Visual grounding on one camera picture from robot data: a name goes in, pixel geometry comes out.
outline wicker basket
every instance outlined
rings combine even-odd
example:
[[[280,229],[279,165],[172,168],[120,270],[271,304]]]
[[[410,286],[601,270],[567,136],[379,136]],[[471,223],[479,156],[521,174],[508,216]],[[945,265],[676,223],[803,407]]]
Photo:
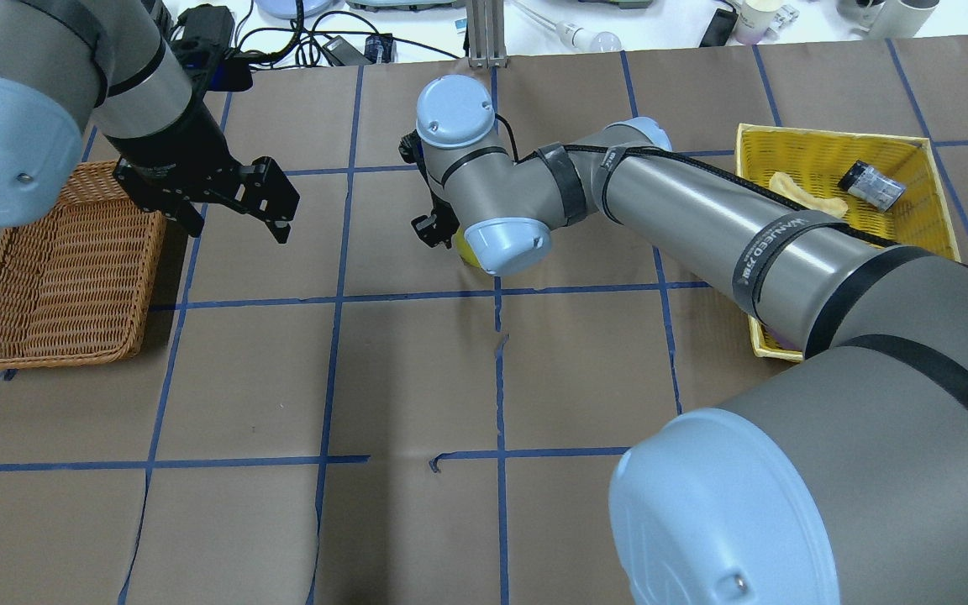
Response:
[[[114,166],[77,166],[46,217],[3,233],[0,369],[139,352],[166,219],[130,202]]]
[[[776,171],[790,173],[815,196],[846,200],[850,210],[844,218],[857,229],[960,260],[929,139],[740,124],[736,149],[738,176],[768,187]],[[854,160],[907,185],[890,210],[880,212],[839,189]],[[750,318],[750,336],[757,356],[802,360],[802,352],[784,348],[755,318]]]

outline metal post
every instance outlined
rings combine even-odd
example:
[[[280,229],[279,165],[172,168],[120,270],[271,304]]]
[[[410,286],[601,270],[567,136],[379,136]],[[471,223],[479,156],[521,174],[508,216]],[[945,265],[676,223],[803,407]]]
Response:
[[[507,43],[502,26],[502,0],[469,0],[469,66],[507,66]]]

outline white desk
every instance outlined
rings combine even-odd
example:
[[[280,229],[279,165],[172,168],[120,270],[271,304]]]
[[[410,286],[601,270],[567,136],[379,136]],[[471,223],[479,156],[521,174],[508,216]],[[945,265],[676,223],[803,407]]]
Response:
[[[185,8],[203,3],[198,0],[164,0],[166,7],[177,15]],[[214,0],[222,4],[240,19],[249,10],[249,0]],[[699,45],[716,8],[723,7],[718,0],[655,0],[648,8],[622,8],[610,4],[578,3],[577,0],[523,0],[535,11],[553,20],[570,20],[595,30],[612,31],[622,39],[626,50],[688,49]],[[854,30],[854,24],[846,22],[836,12],[834,0],[787,0],[802,15],[795,23],[785,27],[776,39],[763,43],[824,42],[837,39],[861,39],[863,34]],[[333,7],[346,10],[342,0]],[[431,8],[431,10],[380,11],[360,13],[380,28],[396,37],[415,39],[426,45],[462,55],[462,34],[455,28],[457,19],[464,18],[464,8]],[[558,55],[571,50],[562,45],[549,31],[538,26],[518,7],[507,3],[506,10],[507,54]],[[315,17],[307,17],[311,24]],[[258,27],[286,27],[285,20],[262,13],[258,8],[245,23],[245,31]],[[334,15],[320,24],[320,29],[361,30],[364,24],[350,17]],[[929,16],[918,37],[933,35],[968,34],[968,0],[942,0],[936,11]],[[277,50],[286,42],[289,34],[261,32],[249,38],[250,49]],[[364,37],[347,37],[358,47],[364,47]],[[397,45],[399,62],[436,61],[442,55],[411,45]]]

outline yellow plastic basket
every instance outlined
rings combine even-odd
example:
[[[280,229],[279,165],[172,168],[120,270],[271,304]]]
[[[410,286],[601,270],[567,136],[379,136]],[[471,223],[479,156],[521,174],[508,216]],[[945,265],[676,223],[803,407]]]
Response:
[[[846,200],[846,222],[857,229],[960,260],[929,139],[740,124],[736,149],[738,176],[768,187],[773,173],[786,172],[815,196]],[[887,212],[840,191],[840,177],[856,160],[906,184],[902,198]],[[782,347],[755,318],[750,318],[750,337],[759,357],[803,359],[802,352]]]

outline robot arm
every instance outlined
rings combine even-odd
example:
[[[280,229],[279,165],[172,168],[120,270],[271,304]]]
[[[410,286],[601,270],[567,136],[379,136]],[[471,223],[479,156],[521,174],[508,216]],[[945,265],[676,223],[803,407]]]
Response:
[[[484,271],[541,260],[592,212],[626,225],[802,345],[804,363],[684,413],[611,485],[639,605],[968,602],[968,267],[875,248],[838,219],[671,153],[650,119],[514,162],[491,96],[447,76],[403,139]]]
[[[297,192],[271,158],[243,166],[231,156],[205,85],[186,76],[138,0],[0,0],[0,226],[50,210],[92,118],[143,210],[198,236],[192,203],[220,203],[285,242]]]

